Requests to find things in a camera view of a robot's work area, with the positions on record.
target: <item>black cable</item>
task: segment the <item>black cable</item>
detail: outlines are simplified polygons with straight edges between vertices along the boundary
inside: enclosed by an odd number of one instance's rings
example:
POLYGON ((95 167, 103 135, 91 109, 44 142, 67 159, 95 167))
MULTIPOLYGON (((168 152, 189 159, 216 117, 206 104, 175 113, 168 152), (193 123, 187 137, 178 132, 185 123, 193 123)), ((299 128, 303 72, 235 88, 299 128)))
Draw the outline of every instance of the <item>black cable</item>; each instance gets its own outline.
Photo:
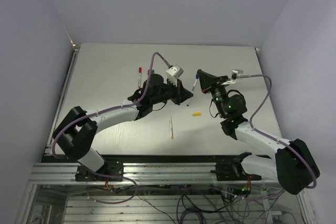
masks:
POLYGON ((245 218, 247 218, 247 217, 250 216, 250 213, 251 213, 251 212, 250 212, 250 206, 248 205, 250 202, 251 202, 251 201, 247 201, 247 202, 246 202, 246 206, 245 206, 244 213, 246 213, 246 209, 248 209, 248 214, 243 216, 243 221, 242 221, 242 223, 244 223, 245 218))
POLYGON ((225 212, 225 211, 221 211, 221 210, 224 209, 225 207, 218 208, 218 209, 216 209, 215 211, 202 210, 201 208, 199 208, 198 206, 196 206, 196 205, 191 201, 191 199, 189 199, 189 197, 188 197, 186 194, 184 194, 184 195, 182 196, 182 198, 181 198, 181 202, 182 202, 183 207, 184 207, 185 209, 189 209, 189 211, 191 211, 191 212, 203 212, 203 213, 205 213, 205 214, 214 214, 214 213, 216 213, 216 212, 225 212), (193 205, 193 207, 194 207, 195 209, 190 210, 189 208, 187 208, 187 207, 184 205, 184 202, 183 202, 183 198, 184 198, 184 197, 186 197, 186 198, 189 200, 189 202, 191 203, 191 205, 193 205))
POLYGON ((212 105, 213 102, 214 102, 214 100, 211 99, 210 107, 209 107, 209 113, 210 113, 210 116, 211 116, 212 118, 216 118, 216 117, 218 117, 219 113, 217 113, 215 116, 213 116, 213 115, 211 114, 211 105, 212 105))
POLYGON ((236 92, 236 93, 242 95, 242 93, 240 93, 240 92, 239 92, 238 90, 236 90, 236 89, 231 89, 231 90, 229 90, 229 91, 227 92, 227 95, 229 95, 231 92, 236 92))
POLYGON ((280 198, 280 196, 281 196, 282 194, 284 194, 284 192, 285 192, 285 191, 283 191, 283 192, 282 192, 282 193, 281 193, 281 194, 274 200, 274 202, 273 202, 273 204, 270 206, 270 208, 268 208, 267 210, 263 211, 263 212, 258 216, 258 218, 255 219, 255 221, 254 221, 252 224, 256 223, 256 221, 257 221, 257 220, 258 220, 264 213, 266 213, 266 212, 267 212, 267 216, 266 216, 266 221, 267 221, 269 211, 270 211, 271 208, 274 206, 274 204, 278 201, 278 199, 280 198))
POLYGON ((33 222, 35 222, 37 220, 39 220, 39 218, 36 218, 35 220, 31 221, 29 224, 31 224, 31 223, 33 223, 33 222))
POLYGON ((185 209, 185 210, 181 213, 179 222, 182 224, 184 218, 185 218, 187 215, 189 215, 189 214, 195 214, 195 215, 197 215, 197 217, 198 217, 198 219, 199 219, 199 222, 200 222, 199 224, 206 224, 206 219, 204 218, 202 212, 195 212, 195 209, 193 209, 193 208, 187 208, 187 209, 185 209))
POLYGON ((290 214, 290 215, 292 215, 295 224, 298 224, 298 223, 296 222, 296 219, 295 219, 294 215, 293 215, 291 212, 283 211, 283 213, 284 213, 284 214, 290 214))
POLYGON ((249 206, 248 204, 251 202, 251 200, 249 200, 249 201, 245 200, 245 202, 246 202, 246 205, 245 205, 245 210, 244 210, 244 214, 243 214, 243 215, 239 214, 239 209, 238 209, 238 212, 235 211, 233 205, 230 205, 230 209, 231 209, 232 212, 234 212, 236 215, 238 215, 238 216, 240 216, 240 217, 243 217, 243 218, 247 218, 247 217, 250 216, 250 206, 249 206))
POLYGON ((161 213, 163 213, 163 214, 165 214, 165 215, 167 215, 171 220, 172 220, 172 222, 174 223, 174 224, 176 224, 175 223, 175 221, 173 220, 173 218, 172 217, 170 217, 170 215, 169 214, 167 214, 166 212, 164 212, 164 211, 161 211, 161 210, 159 210, 159 209, 157 209, 153 204, 151 204, 149 201, 147 201, 147 200, 145 200, 145 199, 143 199, 143 198, 141 198, 139 195, 137 195, 138 196, 138 198, 139 199, 141 199, 141 200, 143 200, 143 201, 145 201, 145 202, 147 202, 149 205, 151 205, 154 209, 156 209, 157 211, 159 211, 159 212, 161 212, 161 213))
POLYGON ((225 203, 225 201, 224 201, 224 199, 225 199, 224 195, 223 195, 222 193, 221 193, 220 195, 221 195, 221 197, 222 197, 222 201, 223 201, 223 204, 224 204, 224 208, 226 209, 227 213, 230 215, 230 218, 232 219, 233 222, 236 221, 236 219, 233 217, 233 215, 231 214, 231 212, 229 211, 229 209, 228 209, 227 206, 226 206, 226 203, 225 203))
POLYGON ((152 111, 159 111, 159 110, 162 110, 166 105, 167 105, 167 102, 165 102, 164 105, 163 105, 161 108, 159 108, 158 110, 152 110, 152 111))

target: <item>white enclosure wall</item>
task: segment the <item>white enclosure wall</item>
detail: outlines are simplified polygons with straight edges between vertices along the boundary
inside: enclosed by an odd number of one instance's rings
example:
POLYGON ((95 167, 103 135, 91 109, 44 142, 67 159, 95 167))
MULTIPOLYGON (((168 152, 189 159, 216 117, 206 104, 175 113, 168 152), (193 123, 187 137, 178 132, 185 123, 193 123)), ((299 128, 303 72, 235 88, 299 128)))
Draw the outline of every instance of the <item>white enclosure wall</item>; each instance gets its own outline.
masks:
POLYGON ((53 0, 75 44, 260 47, 287 0, 53 0))
POLYGON ((14 223, 41 158, 71 51, 50 0, 0 0, 1 223, 14 223))
POLYGON ((336 0, 289 0, 261 49, 284 137, 304 140, 320 170, 320 223, 335 223, 336 0))

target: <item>wire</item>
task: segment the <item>wire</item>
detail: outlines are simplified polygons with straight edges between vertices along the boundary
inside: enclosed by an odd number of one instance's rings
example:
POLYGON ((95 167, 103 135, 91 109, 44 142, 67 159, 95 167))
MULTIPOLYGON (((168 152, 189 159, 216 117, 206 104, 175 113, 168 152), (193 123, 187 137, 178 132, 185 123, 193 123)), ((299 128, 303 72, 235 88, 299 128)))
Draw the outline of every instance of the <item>wire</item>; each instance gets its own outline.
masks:
POLYGON ((231 92, 236 92, 236 93, 242 95, 242 93, 240 93, 238 90, 235 90, 235 89, 230 89, 230 90, 227 92, 227 95, 229 95, 231 92))
POLYGON ((84 166, 90 173, 94 174, 94 175, 97 175, 97 176, 101 176, 101 177, 105 177, 105 178, 122 178, 122 179, 125 179, 125 180, 128 180, 130 182, 132 182, 134 185, 135 185, 135 191, 133 193, 133 195, 131 197, 129 197, 128 199, 125 199, 125 200, 121 200, 121 201, 117 201, 117 202, 109 202, 109 201, 103 201, 103 200, 98 200, 98 199, 94 199, 93 197, 91 197, 90 195, 90 188, 87 190, 87 196, 88 196, 88 199, 90 200, 93 200, 94 202, 98 202, 98 203, 103 203, 103 204, 109 204, 109 205, 116 205, 116 204, 120 204, 120 203, 124 203, 124 202, 127 202, 131 199, 133 199, 137 194, 138 194, 138 185, 137 183, 132 180, 131 178, 126 178, 126 177, 122 177, 122 176, 112 176, 112 175, 105 175, 105 174, 99 174, 99 173, 96 173, 92 170, 90 170, 89 168, 87 168, 86 166, 84 166))
POLYGON ((284 214, 290 214, 290 215, 292 215, 295 224, 298 224, 298 223, 296 222, 296 219, 295 219, 294 215, 293 215, 291 212, 284 211, 283 213, 284 213, 284 214))
POLYGON ((283 190, 282 192, 281 192, 281 194, 274 200, 274 202, 273 202, 273 204, 267 209, 267 210, 265 210, 265 211, 263 211, 259 216, 258 216, 258 218, 257 219, 255 219, 255 221, 252 223, 252 224, 254 224, 264 213, 266 213, 267 212, 267 216, 266 216, 266 221, 267 221, 267 218, 268 218, 268 214, 269 214, 269 211, 272 209, 272 207, 274 206, 274 204, 278 201, 278 199, 280 198, 280 196, 283 194, 285 192, 285 190, 283 190))
POLYGON ((228 213, 229 216, 231 217, 232 221, 236 221, 235 218, 233 217, 233 215, 231 214, 231 212, 229 211, 229 209, 227 208, 227 205, 225 204, 224 201, 223 201, 223 204, 224 204, 224 207, 225 207, 227 213, 228 213))
POLYGON ((153 204, 151 204, 151 203, 150 203, 149 201, 147 201, 146 199, 141 198, 139 195, 137 195, 137 196, 138 196, 139 199, 141 199, 141 200, 147 202, 149 205, 151 205, 151 206, 152 206, 154 209, 156 209, 157 211, 159 211, 159 212, 161 212, 161 213, 167 215, 167 216, 172 220, 172 222, 173 222, 174 224, 176 224, 175 221, 173 220, 173 218, 172 218, 169 214, 167 214, 167 213, 164 212, 164 211, 161 211, 161 210, 157 209, 153 204))
POLYGON ((215 116, 213 116, 213 115, 211 114, 211 105, 212 105, 213 102, 214 102, 214 100, 211 99, 210 107, 209 107, 209 113, 210 113, 210 116, 211 116, 212 118, 216 118, 216 117, 218 117, 219 113, 217 113, 215 116))
POLYGON ((189 214, 195 214, 197 215, 198 219, 200 220, 199 224, 206 224, 206 220, 201 212, 195 212, 193 208, 187 208, 185 209, 180 216, 180 224, 183 223, 184 218, 189 214))
POLYGON ((284 189, 281 189, 279 192, 275 193, 275 194, 272 194, 272 195, 267 195, 267 196, 262 196, 262 197, 259 197, 259 198, 247 198, 247 197, 242 197, 240 195, 235 195, 229 191, 225 191, 225 190, 222 190, 221 188, 219 187, 216 187, 216 186, 210 186, 211 188, 217 190, 217 191, 221 191, 223 193, 226 193, 226 194, 229 194, 229 195, 232 195, 234 196, 235 198, 238 198, 238 199, 242 199, 242 200, 264 200, 264 199, 272 199, 274 196, 278 196, 278 195, 281 195, 285 192, 284 189))
POLYGON ((31 223, 33 223, 33 222, 35 222, 37 220, 39 220, 39 218, 36 218, 35 220, 31 221, 29 224, 31 224, 31 223))
MULTIPOLYGON (((202 210, 201 208, 199 208, 198 206, 196 206, 196 205, 191 201, 191 199, 189 199, 189 197, 188 197, 186 194, 184 194, 183 197, 186 197, 186 198, 189 200, 189 202, 193 205, 193 207, 195 208, 194 210, 189 210, 189 211, 193 211, 193 212, 204 212, 204 213, 206 213, 206 214, 213 214, 213 213, 215 213, 215 212, 219 212, 220 210, 222 210, 223 208, 225 208, 225 207, 221 207, 221 208, 216 209, 215 211, 202 210)), ((183 207, 184 207, 185 209, 188 209, 188 208, 184 205, 183 197, 182 197, 182 199, 181 199, 181 201, 182 201, 182 205, 183 205, 183 207)))
POLYGON ((161 108, 159 108, 158 110, 152 110, 152 111, 159 111, 159 110, 162 110, 166 105, 167 105, 167 102, 165 102, 164 105, 163 105, 161 108))
POLYGON ((269 76, 265 75, 265 74, 254 74, 254 75, 251 75, 251 76, 247 76, 247 75, 241 75, 239 76, 239 78, 251 78, 251 77, 264 77, 264 78, 267 78, 268 81, 269 81, 269 88, 267 90, 267 94, 265 96, 265 98, 263 99, 262 103, 260 104, 260 106, 256 109, 256 111, 251 115, 250 117, 250 126, 251 128, 258 132, 259 134, 265 136, 265 137, 268 137, 269 139, 271 140, 274 140, 275 142, 277 143, 280 143, 282 144, 283 146, 285 146, 287 149, 289 149, 290 151, 292 151, 300 160, 301 162, 305 165, 305 167, 307 168, 307 170, 309 171, 311 177, 312 177, 312 180, 313 180, 313 185, 312 186, 307 186, 307 188, 310 188, 310 189, 313 189, 316 187, 317 185, 317 181, 316 181, 316 176, 315 176, 315 173, 313 172, 312 168, 309 166, 309 164, 305 161, 305 159, 296 151, 294 150, 290 145, 286 144, 285 142, 281 141, 281 140, 278 140, 277 138, 255 128, 253 126, 253 123, 252 123, 252 120, 254 118, 254 116, 259 112, 259 110, 261 109, 261 107, 265 104, 267 98, 269 97, 269 94, 271 92, 271 89, 272 89, 272 80, 269 76))
POLYGON ((202 194, 202 196, 203 196, 204 198, 206 198, 207 201, 214 207, 214 209, 215 209, 216 212, 219 214, 219 216, 220 216, 223 220, 225 220, 225 218, 224 218, 224 216, 222 215, 222 213, 221 213, 220 211, 217 210, 215 204, 213 204, 213 202, 212 202, 208 197, 206 197, 204 194, 202 194))
POLYGON ((247 217, 250 216, 250 207, 249 207, 249 205, 248 205, 249 203, 250 203, 250 201, 246 202, 246 206, 245 206, 244 213, 246 213, 246 209, 248 209, 248 214, 243 216, 243 221, 242 221, 242 223, 244 223, 245 218, 247 218, 247 217))

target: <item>pen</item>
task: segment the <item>pen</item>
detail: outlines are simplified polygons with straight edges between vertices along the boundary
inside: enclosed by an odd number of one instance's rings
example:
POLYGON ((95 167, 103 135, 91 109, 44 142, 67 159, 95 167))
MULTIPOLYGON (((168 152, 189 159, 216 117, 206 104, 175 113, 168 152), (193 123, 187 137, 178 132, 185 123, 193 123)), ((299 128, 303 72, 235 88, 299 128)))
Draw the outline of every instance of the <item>pen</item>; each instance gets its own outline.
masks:
POLYGON ((170 115, 169 125, 170 125, 170 139, 174 139, 174 134, 173 134, 173 119, 172 119, 172 115, 170 115))
POLYGON ((139 68, 139 85, 138 85, 139 88, 141 88, 141 74, 142 74, 142 68, 139 68))
MULTIPOLYGON (((195 87, 196 87, 198 78, 199 78, 199 76, 198 76, 198 74, 196 74, 196 80, 195 80, 195 82, 194 82, 193 88, 191 89, 191 92, 192 92, 192 93, 194 93, 194 89, 195 89, 195 87)), ((191 102, 191 98, 189 98, 188 103, 187 103, 187 106, 190 105, 190 102, 191 102)))

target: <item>black mount bracket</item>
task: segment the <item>black mount bracket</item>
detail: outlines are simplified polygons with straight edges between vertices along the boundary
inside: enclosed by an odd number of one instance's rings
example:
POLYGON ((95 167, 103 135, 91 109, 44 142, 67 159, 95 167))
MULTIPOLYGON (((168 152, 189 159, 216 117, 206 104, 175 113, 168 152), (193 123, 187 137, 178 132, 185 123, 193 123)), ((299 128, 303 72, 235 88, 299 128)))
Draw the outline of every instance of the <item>black mount bracket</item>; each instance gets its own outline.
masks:
MULTIPOLYGON (((118 178, 109 178, 109 181, 122 181, 124 173, 124 167, 118 160, 109 160, 106 162, 97 173, 117 176, 118 178)), ((78 182, 93 182, 93 181, 106 181, 107 178, 96 176, 90 173, 85 167, 78 166, 77 173, 75 175, 78 182)))
POLYGON ((232 162, 216 163, 216 170, 211 170, 211 173, 216 174, 217 181, 232 181, 232 180, 247 180, 247 176, 251 175, 252 180, 261 180, 261 176, 254 174, 245 174, 241 166, 242 160, 251 155, 250 152, 244 152, 235 157, 232 162))

